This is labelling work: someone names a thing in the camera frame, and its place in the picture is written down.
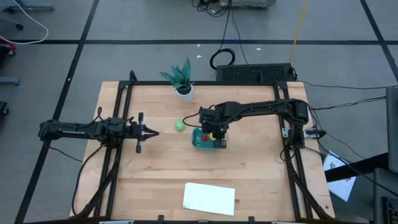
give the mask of green ball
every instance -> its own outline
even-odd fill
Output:
[[[185,129],[185,124],[182,121],[176,121],[174,126],[177,131],[183,131]]]

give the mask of floor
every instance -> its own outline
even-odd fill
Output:
[[[89,121],[101,82],[127,80],[130,70],[139,80],[161,80],[160,71],[169,71],[170,65],[182,64],[189,57],[192,80],[214,80],[215,71],[208,60],[220,46],[217,40],[222,38],[226,21],[225,16],[213,18],[197,12],[189,0],[32,2],[51,2],[56,10],[30,12],[49,29],[48,41],[19,46],[17,55],[1,68],[1,75],[21,78],[19,86],[0,87],[0,100],[7,101],[11,111],[0,126],[2,223],[13,223],[18,213],[42,148],[37,137],[39,123],[53,116],[61,121]],[[267,10],[234,10],[249,63],[289,61],[303,5],[304,0],[278,0]],[[396,85],[398,72],[393,58],[398,57],[397,7],[395,0],[311,0],[298,37],[306,41],[298,43],[292,62],[298,79],[320,85]],[[9,39],[37,40],[44,35],[44,30],[22,13],[2,13],[0,18],[17,19],[25,26],[19,31],[1,23],[0,34]],[[232,23],[226,39],[238,39]],[[225,47],[236,52],[236,64],[244,63],[238,42],[230,43]],[[215,60],[215,64],[228,62],[229,56],[222,54]],[[62,92],[64,86],[69,86],[67,95]],[[385,95],[384,90],[309,85],[306,91],[315,108]],[[325,130],[362,156],[387,151],[385,102],[320,111],[318,115]],[[322,143],[341,157],[360,160],[329,137],[324,137]],[[61,139],[52,146],[82,159],[86,141]],[[24,221],[68,217],[80,166],[49,151]],[[361,181],[356,181],[354,189],[361,188]],[[355,197],[349,199],[351,207],[361,196]],[[347,203],[336,197],[333,203],[338,217],[358,221],[344,212]],[[371,205],[371,201],[361,204]]]

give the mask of wooden tabletop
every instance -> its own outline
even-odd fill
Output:
[[[288,83],[290,98],[307,101],[302,83]],[[118,82],[104,82],[97,107],[103,117],[112,116]],[[276,115],[243,118],[231,123],[226,134],[227,148],[201,151],[191,144],[193,128],[178,132],[174,123],[225,101],[250,103],[274,100],[271,86],[194,86],[193,100],[182,103],[172,86],[133,86],[130,116],[144,112],[144,123],[160,135],[142,144],[136,154],[136,140],[124,141],[112,219],[156,220],[231,220],[293,221],[294,212],[287,170],[279,158],[282,150],[279,120]],[[187,120],[198,124],[198,117]],[[311,128],[312,121],[305,126]],[[316,140],[306,139],[306,146],[318,150]],[[99,147],[88,141],[85,158]],[[85,166],[75,200],[80,211],[98,188],[105,149]],[[309,191],[323,209],[334,217],[334,211],[320,156],[302,149],[302,159]],[[187,210],[182,207],[187,182],[211,184],[236,189],[234,216]],[[106,208],[104,195],[101,214]],[[302,217],[305,209],[298,189]]]

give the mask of white pot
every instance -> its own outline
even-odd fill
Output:
[[[182,102],[188,102],[193,98],[193,85],[191,85],[191,91],[186,95],[180,94],[177,90],[175,92],[177,93],[178,97]]]

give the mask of green toy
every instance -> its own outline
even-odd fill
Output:
[[[185,129],[185,124],[181,120],[176,121],[174,126],[177,131],[183,131]]]
[[[195,128],[192,133],[192,144],[196,149],[204,150],[217,150],[225,149],[226,141],[223,140],[211,140],[209,135],[203,133],[200,128]]]

